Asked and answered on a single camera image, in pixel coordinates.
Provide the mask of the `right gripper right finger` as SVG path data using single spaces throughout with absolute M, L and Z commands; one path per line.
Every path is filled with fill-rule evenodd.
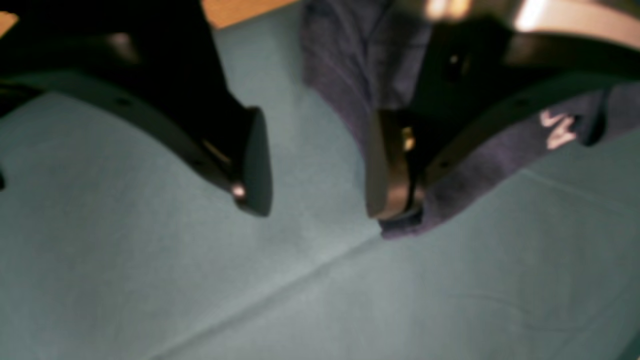
M 639 80 L 639 51 L 525 33 L 482 17 L 435 25 L 407 107 L 380 109 L 366 149 L 366 211 L 416 214 L 426 193 L 491 137 L 561 101 Z

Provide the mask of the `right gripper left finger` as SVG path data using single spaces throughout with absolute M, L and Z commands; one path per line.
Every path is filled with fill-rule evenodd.
M 3 0 L 1 116 L 47 92 L 114 114 L 267 217 L 265 116 L 230 92 L 199 0 Z

